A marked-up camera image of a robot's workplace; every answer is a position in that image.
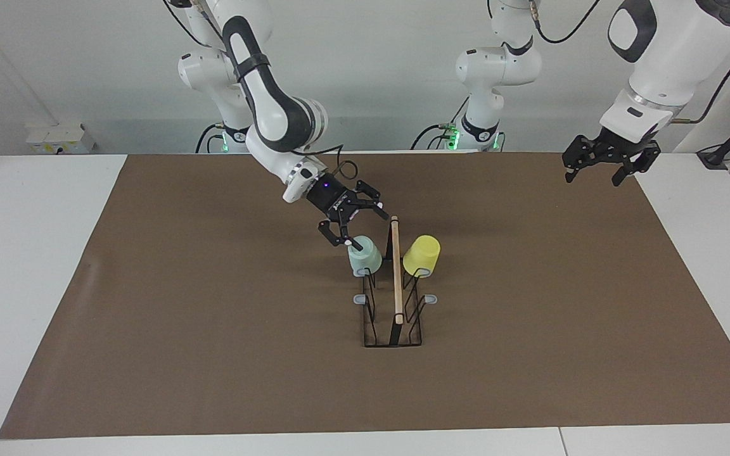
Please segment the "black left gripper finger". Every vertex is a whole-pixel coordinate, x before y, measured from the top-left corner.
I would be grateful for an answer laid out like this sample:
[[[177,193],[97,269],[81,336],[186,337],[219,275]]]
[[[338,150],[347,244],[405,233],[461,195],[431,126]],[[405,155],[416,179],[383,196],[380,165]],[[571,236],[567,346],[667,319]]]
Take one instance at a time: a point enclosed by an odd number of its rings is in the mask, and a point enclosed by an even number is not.
[[[616,159],[620,164],[620,168],[612,176],[612,185],[619,187],[629,176],[637,173],[645,173],[651,168],[660,153],[661,148],[657,142],[649,142],[636,155],[627,156],[625,153],[617,153]]]
[[[594,148],[596,141],[583,135],[577,136],[562,153],[562,162],[565,168],[565,182],[571,184],[579,171],[596,164]]]

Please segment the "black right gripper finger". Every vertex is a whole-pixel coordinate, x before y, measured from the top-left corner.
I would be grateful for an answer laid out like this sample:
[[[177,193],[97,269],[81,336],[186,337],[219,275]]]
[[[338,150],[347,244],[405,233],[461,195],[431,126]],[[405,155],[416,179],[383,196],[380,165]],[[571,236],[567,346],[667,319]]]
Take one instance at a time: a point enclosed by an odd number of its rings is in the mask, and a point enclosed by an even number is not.
[[[337,225],[339,233],[332,230],[332,225]],[[319,232],[333,246],[353,246],[356,251],[362,251],[363,245],[351,237],[348,229],[347,220],[322,220],[319,223]]]
[[[367,182],[357,182],[355,185],[357,200],[355,205],[360,210],[372,210],[382,219],[390,219],[390,215],[383,209],[380,192]]]

